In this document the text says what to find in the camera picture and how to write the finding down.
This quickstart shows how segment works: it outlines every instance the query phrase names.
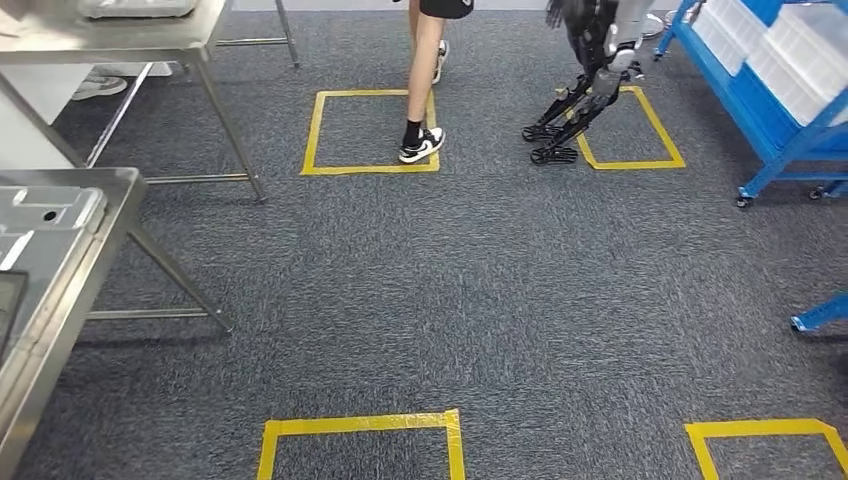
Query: white plastic bin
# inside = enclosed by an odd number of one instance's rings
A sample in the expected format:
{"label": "white plastic bin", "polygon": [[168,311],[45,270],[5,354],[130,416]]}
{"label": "white plastic bin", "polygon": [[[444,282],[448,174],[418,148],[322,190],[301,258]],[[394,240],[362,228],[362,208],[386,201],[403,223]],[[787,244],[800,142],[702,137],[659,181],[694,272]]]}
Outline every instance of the white plastic bin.
{"label": "white plastic bin", "polygon": [[848,15],[836,6],[785,5],[767,35],[777,52],[828,101],[848,87]]}
{"label": "white plastic bin", "polygon": [[[768,36],[762,38],[748,58],[748,65],[801,126],[809,125],[833,100],[833,97],[828,98],[815,85],[806,81],[780,54]],[[848,109],[837,116],[833,125],[846,120]]]}
{"label": "white plastic bin", "polygon": [[709,0],[706,4],[747,57],[766,33],[765,24],[741,0]]}
{"label": "white plastic bin", "polygon": [[725,30],[718,19],[715,18],[712,10],[707,8],[709,6],[710,4],[706,4],[701,9],[692,29],[701,37],[704,45],[721,63],[721,66],[731,75],[736,75],[742,68],[742,62],[745,61],[745,52],[742,50],[742,46],[730,35],[730,32]]}
{"label": "white plastic bin", "polygon": [[766,33],[766,27],[739,0],[712,0],[704,4],[692,28],[730,75]]}

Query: blue shelf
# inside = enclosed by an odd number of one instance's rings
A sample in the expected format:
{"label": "blue shelf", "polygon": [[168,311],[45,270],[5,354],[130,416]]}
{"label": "blue shelf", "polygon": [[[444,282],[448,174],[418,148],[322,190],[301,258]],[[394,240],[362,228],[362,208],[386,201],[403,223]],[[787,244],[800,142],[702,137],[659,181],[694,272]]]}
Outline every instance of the blue shelf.
{"label": "blue shelf", "polygon": [[[772,6],[775,3],[784,3],[780,0],[744,2]],[[795,160],[848,160],[848,125],[827,126],[838,112],[848,105],[848,92],[843,91],[809,126],[801,127],[747,65],[743,66],[736,77],[730,76],[691,25],[682,21],[682,13],[693,3],[694,0],[684,0],[656,53],[658,56],[665,53],[672,38],[676,37],[680,41],[725,110],[762,160],[763,169],[748,184],[739,188],[741,196],[756,197],[774,180],[848,180],[848,172],[783,172],[784,167]],[[836,3],[842,8],[848,6],[848,0],[838,0]]]}

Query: caster wheel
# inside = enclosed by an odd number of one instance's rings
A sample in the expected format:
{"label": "caster wheel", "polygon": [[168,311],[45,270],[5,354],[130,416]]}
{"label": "caster wheel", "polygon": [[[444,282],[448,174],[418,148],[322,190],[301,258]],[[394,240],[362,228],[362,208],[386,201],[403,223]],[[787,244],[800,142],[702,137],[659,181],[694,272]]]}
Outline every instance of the caster wheel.
{"label": "caster wheel", "polygon": [[751,202],[753,198],[750,197],[736,197],[736,206],[739,208],[748,208],[751,206]]}

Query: metal table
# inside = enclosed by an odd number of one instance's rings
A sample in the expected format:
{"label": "metal table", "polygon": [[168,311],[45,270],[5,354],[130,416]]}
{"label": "metal table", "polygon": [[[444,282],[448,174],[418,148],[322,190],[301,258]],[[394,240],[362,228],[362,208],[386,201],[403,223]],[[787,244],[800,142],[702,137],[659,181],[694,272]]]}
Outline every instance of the metal table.
{"label": "metal table", "polygon": [[194,11],[182,18],[90,20],[76,11],[77,0],[0,0],[0,6],[17,2],[20,4],[18,8],[23,10],[20,28],[13,35],[0,35],[0,64],[147,62],[86,160],[44,122],[2,74],[0,92],[9,97],[72,164],[90,168],[94,166],[117,129],[150,73],[153,62],[178,62],[197,75],[245,173],[149,178],[148,183],[250,181],[257,199],[264,201],[267,196],[259,175],[236,133],[232,120],[224,111],[209,71],[210,49],[215,45],[287,44],[296,67],[299,66],[299,60],[282,0],[276,0],[276,5],[285,32],[284,37],[217,41],[219,29],[223,24],[222,19],[229,11],[232,1],[198,0]]}
{"label": "metal table", "polygon": [[[209,316],[232,329],[139,225],[146,189],[134,168],[0,170],[0,199],[6,202],[0,247],[7,247],[0,249],[0,268],[29,276],[17,333],[0,366],[0,480],[12,477],[87,318]],[[83,197],[82,207],[76,200],[55,201]],[[202,308],[88,314],[126,236]],[[55,248],[60,244],[66,248]]]}

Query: white sneaker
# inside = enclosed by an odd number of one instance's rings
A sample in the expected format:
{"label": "white sneaker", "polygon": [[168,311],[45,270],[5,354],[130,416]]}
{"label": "white sneaker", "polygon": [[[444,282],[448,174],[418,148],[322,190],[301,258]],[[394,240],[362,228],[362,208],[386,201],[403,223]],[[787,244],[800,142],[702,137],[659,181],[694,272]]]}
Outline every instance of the white sneaker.
{"label": "white sneaker", "polygon": [[127,81],[119,77],[102,77],[100,75],[89,75],[85,77],[72,100],[85,100],[97,96],[108,96],[121,93],[127,88]]}
{"label": "white sneaker", "polygon": [[436,60],[436,72],[433,74],[433,85],[442,79],[442,67],[450,54],[450,44],[447,40],[439,40],[439,58]]}
{"label": "white sneaker", "polygon": [[445,132],[441,128],[422,128],[418,132],[418,145],[401,147],[400,159],[403,163],[415,163],[424,157],[436,153],[445,144]]}

